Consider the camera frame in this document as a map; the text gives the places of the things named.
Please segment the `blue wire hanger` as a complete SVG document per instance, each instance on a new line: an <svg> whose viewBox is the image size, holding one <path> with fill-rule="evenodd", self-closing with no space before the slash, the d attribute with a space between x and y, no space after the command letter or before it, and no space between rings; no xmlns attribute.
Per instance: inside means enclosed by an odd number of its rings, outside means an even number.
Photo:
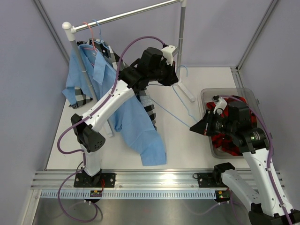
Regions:
<svg viewBox="0 0 300 225"><path fill-rule="evenodd" d="M188 68L187 66L185 65L179 65L177 67L177 72L180 71L180 68L185 68L186 70L186 77L188 77ZM173 85L172 86L172 90L173 92L175 93L175 95L177 96L177 98L179 99L179 101L181 102L181 104L183 105L183 107L186 109L187 111L187 114L190 118L192 118L194 120L194 122L197 122L197 119L195 118L195 116L193 116L191 113L190 113L190 110L188 108L188 106L185 104L185 102L183 101L183 99L180 97L180 95L178 94L178 92L176 91L175 89L175 86ZM169 110L167 110L166 108L164 108L162 105L160 105L158 102L156 102L154 99L152 99L152 101L157 104L160 108L162 108L164 111L166 111L168 114L170 114L172 117L174 117L176 120L178 120L180 123L184 124L186 127L190 128L191 126L188 125L186 122L184 122L183 120L181 120L180 118L178 118L177 116L175 116L173 113L171 113Z"/></svg>
<svg viewBox="0 0 300 225"><path fill-rule="evenodd" d="M103 47L104 47L105 49L107 49L108 52L110 53L110 48L106 45L105 41L102 39L101 26L100 26L100 24L99 24L96 20L94 20L94 19L93 19L92 21L95 22L95 23L97 24L97 26L99 27L99 40L100 40L100 44L102 44ZM96 49L94 43L95 43L94 38L92 38L92 46L93 46L93 49L94 49L95 51L97 51L97 49Z"/></svg>

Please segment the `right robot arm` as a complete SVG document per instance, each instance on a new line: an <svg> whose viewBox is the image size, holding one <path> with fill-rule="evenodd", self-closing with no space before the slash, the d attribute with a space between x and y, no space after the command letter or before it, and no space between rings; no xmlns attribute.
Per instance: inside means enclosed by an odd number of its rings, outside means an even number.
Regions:
<svg viewBox="0 0 300 225"><path fill-rule="evenodd" d="M253 127L250 108L242 101L228 104L228 115L222 117L207 110L190 131L212 137L224 134L242 153L254 177L257 189L251 188L230 163L214 166L212 180L226 185L248 210L253 225L293 225L300 221L300 212L288 201L271 162L271 143L266 133Z"/></svg>

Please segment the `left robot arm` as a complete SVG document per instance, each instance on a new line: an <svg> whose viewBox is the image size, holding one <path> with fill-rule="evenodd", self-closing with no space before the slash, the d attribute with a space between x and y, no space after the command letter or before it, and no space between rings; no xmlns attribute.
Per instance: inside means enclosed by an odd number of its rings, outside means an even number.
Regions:
<svg viewBox="0 0 300 225"><path fill-rule="evenodd" d="M123 103L150 82L172 86L179 81L173 59L177 51L173 45L166 45L161 50L147 48L141 58L122 69L116 85L93 108L82 116L74 114L71 117L73 131L84 152L82 170L75 176L75 187L99 187L112 178L111 175L102 175L99 155L105 138L99 131Z"/></svg>

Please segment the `light blue shirt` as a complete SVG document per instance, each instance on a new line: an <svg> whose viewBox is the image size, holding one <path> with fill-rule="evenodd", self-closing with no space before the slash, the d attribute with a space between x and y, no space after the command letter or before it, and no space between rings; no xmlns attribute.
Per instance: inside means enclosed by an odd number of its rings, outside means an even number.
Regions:
<svg viewBox="0 0 300 225"><path fill-rule="evenodd" d="M97 51L89 44L78 46L97 98L102 98L114 84L119 61L111 47L110 53L103 45ZM62 92L72 108L79 108L92 100L92 94L82 73L75 52L71 52L66 88ZM116 132L122 135L128 147L140 154L143 166L165 165L165 145L156 131L156 113L147 89L127 100L109 118Z"/></svg>

